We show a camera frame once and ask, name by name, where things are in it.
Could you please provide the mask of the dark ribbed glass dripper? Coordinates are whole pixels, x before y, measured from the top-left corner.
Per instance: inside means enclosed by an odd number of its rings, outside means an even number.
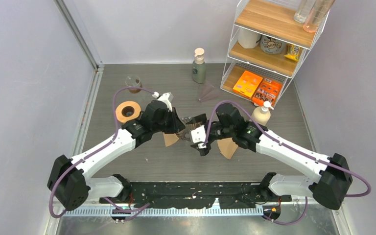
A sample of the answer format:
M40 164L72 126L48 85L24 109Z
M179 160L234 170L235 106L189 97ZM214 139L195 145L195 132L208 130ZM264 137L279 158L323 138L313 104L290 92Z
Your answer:
M183 141L191 141L191 134L190 132L199 126L202 125L201 121L197 121L193 117L183 117L181 118L181 122L184 124L185 128L177 133L177 137Z

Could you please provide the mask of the large wooden ring holder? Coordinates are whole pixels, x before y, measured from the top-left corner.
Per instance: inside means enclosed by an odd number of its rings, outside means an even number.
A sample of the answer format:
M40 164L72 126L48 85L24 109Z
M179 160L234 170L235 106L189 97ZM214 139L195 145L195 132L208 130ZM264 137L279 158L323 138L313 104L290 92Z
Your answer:
M120 123L137 119L141 114L141 107L137 102L125 101L119 104L115 109L116 119Z

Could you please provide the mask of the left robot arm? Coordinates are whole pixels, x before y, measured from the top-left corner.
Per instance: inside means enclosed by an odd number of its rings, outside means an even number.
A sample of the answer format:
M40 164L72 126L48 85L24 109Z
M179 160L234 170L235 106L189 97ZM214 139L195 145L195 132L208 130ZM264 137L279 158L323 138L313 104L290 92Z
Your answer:
M131 192L119 178L93 176L115 158L151 140L155 133L176 134L184 129L175 108L169 109L164 102L153 100L138 118L125 122L92 149L72 158L65 155L56 158L47 183L50 197L57 198L67 211L90 198L113 197L120 203L126 202Z

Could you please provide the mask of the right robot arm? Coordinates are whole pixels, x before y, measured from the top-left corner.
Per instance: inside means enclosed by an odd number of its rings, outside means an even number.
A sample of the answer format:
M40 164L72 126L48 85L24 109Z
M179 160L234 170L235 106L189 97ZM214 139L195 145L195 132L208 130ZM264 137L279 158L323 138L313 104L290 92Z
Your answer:
M289 142L267 127L245 120L230 103L216 109L218 121L202 116L205 123L190 131L192 147L205 156L215 140L232 139L239 147L270 156L302 173L285 176L270 172L260 183L260 195L266 201L277 196L296 195L313 198L320 205L337 210L353 182L346 158L319 154Z

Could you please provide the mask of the pink glass dripper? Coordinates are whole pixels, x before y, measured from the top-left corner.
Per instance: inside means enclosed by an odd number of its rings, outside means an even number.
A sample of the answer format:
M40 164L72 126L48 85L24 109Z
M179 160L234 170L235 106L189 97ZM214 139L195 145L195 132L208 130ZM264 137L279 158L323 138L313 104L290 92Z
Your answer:
M205 102L218 98L220 96L220 88L215 87L210 82L199 84L197 88L197 100L199 102Z

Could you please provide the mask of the cream pump bottle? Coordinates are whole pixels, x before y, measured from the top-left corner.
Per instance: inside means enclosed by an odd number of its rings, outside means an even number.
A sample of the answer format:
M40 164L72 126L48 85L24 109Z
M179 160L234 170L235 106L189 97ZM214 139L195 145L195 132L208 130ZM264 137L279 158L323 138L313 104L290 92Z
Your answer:
M273 110L271 102L265 101L262 106L254 109L250 121L255 121L260 125L266 126L271 117L270 110Z

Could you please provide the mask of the small glass with wood band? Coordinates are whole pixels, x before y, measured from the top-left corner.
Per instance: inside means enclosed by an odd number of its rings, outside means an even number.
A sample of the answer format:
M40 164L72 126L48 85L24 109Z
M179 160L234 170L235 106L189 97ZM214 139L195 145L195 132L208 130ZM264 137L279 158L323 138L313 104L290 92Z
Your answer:
M141 91L140 87L142 87L141 79L136 75L130 75L126 78L125 84L129 88L129 92L132 94L137 94Z

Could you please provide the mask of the green pump bottle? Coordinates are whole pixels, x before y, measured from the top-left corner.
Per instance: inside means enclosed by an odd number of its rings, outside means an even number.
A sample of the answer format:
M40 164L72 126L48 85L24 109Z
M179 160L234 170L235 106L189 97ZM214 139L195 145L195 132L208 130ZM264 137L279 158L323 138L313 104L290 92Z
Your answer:
M192 63L192 79L198 84L203 84L206 80L206 64L204 61L205 50L196 48L194 50L194 61Z

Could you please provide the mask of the orange snack packet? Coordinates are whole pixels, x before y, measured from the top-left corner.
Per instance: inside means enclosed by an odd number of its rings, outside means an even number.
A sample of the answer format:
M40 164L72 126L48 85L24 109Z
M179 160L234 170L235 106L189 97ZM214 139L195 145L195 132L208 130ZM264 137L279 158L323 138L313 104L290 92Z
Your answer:
M269 101L271 105L274 106L281 89L282 83L273 79L264 78L252 97L252 102L257 106L262 106L265 101Z

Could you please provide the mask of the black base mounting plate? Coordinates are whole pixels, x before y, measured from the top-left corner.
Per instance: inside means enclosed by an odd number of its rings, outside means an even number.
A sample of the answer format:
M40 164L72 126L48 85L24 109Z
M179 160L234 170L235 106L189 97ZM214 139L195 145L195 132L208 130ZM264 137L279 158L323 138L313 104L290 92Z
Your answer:
M154 209L203 209L219 203L221 209L247 209L268 202L290 202L291 195L267 196L254 182L130 182L114 203L149 203Z

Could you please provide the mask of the white paper roll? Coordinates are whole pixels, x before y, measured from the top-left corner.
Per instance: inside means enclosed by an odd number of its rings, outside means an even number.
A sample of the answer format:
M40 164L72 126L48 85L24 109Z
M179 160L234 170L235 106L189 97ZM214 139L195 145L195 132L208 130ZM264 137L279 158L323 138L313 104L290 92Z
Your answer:
M250 31L245 28L240 28L238 31L238 43L245 49L252 49L259 45L261 34Z

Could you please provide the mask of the cartoon printed tin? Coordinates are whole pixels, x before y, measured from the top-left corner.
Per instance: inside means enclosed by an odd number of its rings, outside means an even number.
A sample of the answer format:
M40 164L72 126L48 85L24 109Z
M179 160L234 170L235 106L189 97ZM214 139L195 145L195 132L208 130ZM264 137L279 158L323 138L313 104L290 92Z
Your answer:
M267 54L280 54L284 51L287 43L266 35L261 36L260 48Z

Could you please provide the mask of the yellow snack bag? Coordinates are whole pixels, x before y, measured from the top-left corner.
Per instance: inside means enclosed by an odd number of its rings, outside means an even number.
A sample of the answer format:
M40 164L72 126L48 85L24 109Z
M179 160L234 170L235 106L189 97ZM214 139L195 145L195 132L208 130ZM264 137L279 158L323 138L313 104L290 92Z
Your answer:
M291 61L299 62L302 50L303 49L300 46L289 44L284 57Z

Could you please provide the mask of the clear glass bottle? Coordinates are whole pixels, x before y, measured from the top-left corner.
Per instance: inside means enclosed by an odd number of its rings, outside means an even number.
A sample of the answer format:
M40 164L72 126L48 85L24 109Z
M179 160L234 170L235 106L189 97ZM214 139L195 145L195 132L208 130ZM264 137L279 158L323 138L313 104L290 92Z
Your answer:
M301 0L293 19L301 24L307 20L316 0Z

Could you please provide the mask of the aluminium frame rail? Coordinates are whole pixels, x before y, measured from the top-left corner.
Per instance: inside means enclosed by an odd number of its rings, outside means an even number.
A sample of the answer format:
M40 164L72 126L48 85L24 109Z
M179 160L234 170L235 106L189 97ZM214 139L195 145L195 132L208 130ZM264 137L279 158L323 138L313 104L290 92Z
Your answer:
M76 41L78 42L78 45L84 52L87 60L93 68L92 78L90 79L88 91L85 96L85 102L83 104L83 110L80 114L80 119L77 126L73 150L67 155L68 157L72 157L80 154L83 151L94 104L104 72L104 64L90 36L90 33L82 20L75 1L56 0L55 3L66 20L67 25L71 29Z

